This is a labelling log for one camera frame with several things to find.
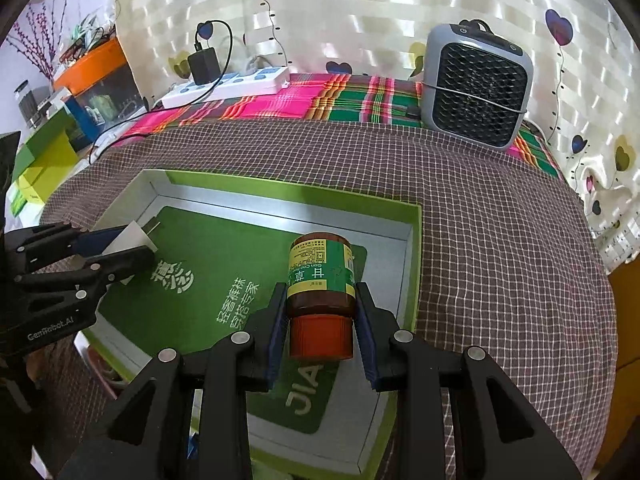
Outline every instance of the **yellow heart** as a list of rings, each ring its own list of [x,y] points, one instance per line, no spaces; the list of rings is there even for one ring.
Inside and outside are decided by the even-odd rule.
[[[422,72],[423,65],[424,56],[418,56],[417,58],[415,58],[415,68],[414,71],[411,72],[411,75],[409,77],[413,77],[414,75],[418,75],[420,72]]]
[[[177,75],[181,79],[188,79],[191,75],[189,62],[187,61],[188,57],[189,53],[181,50],[180,52],[178,52],[178,54],[176,54],[175,57],[170,57],[168,59],[169,67],[171,68],[172,72],[174,72],[175,75]]]
[[[414,55],[414,59],[418,56],[424,56],[424,51],[427,46],[420,41],[414,41],[409,47],[409,53]]]
[[[620,135],[616,139],[615,159],[617,171],[626,171],[636,162],[636,150],[634,150],[633,147],[629,145],[624,135]]]

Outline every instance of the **heater grille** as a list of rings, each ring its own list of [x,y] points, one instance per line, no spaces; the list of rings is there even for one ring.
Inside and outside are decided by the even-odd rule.
[[[527,90],[527,72],[495,54],[449,43],[440,54],[437,86],[520,110]],[[433,121],[446,132],[501,148],[511,140],[518,114],[473,97],[436,90]]]

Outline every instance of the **green box package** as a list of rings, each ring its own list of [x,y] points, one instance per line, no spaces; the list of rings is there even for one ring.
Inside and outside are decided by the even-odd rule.
[[[114,284],[96,325],[85,330],[127,379],[162,348],[184,354],[240,330],[268,304],[274,284],[287,281],[290,245],[311,231],[344,235],[354,278],[368,281],[402,327],[414,327],[418,205],[258,178],[144,170],[95,229],[133,220],[158,247],[156,266],[128,285]],[[288,342],[285,348],[274,388],[247,394],[254,478],[371,480],[394,424],[395,396],[370,389],[357,349],[354,359],[328,364],[295,362]],[[194,427],[199,410],[196,397]]]
[[[46,123],[39,127],[29,137],[18,151],[15,157],[14,174],[12,182],[33,164],[42,155],[49,145],[68,128],[73,128],[76,120],[62,109],[57,111]]]

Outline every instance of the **white paper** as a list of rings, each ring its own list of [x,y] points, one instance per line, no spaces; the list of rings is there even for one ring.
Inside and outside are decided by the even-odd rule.
[[[113,242],[107,246],[102,254],[112,254],[142,246],[147,246],[153,252],[158,252],[158,248],[151,241],[151,238],[146,235],[142,230],[142,227],[140,227],[137,222],[133,221],[123,229]],[[133,276],[129,276],[120,283],[127,285],[132,278]]]

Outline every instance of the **plaid bed sheet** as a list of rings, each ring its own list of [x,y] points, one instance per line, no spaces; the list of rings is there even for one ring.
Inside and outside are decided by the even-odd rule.
[[[420,120],[406,116],[407,107],[419,106],[421,92],[420,83],[386,77],[292,74],[289,87],[276,95],[233,98],[156,112],[142,118],[122,138],[218,119],[289,118],[421,127]],[[544,142],[526,126],[520,129],[507,153],[551,176],[562,175]]]
[[[374,114],[390,108],[393,101],[369,107]],[[564,182],[496,150],[411,126],[205,120],[110,150],[52,195],[42,221],[91,228],[145,168],[270,178],[419,203],[415,333],[438,348],[486,348],[581,472],[590,471],[614,384],[616,317],[582,207]],[[49,378],[52,389],[68,387],[57,387],[58,380]],[[74,406],[63,409],[69,420],[78,416]],[[444,409],[452,478],[446,402]],[[395,478],[396,458],[389,445],[380,479]]]

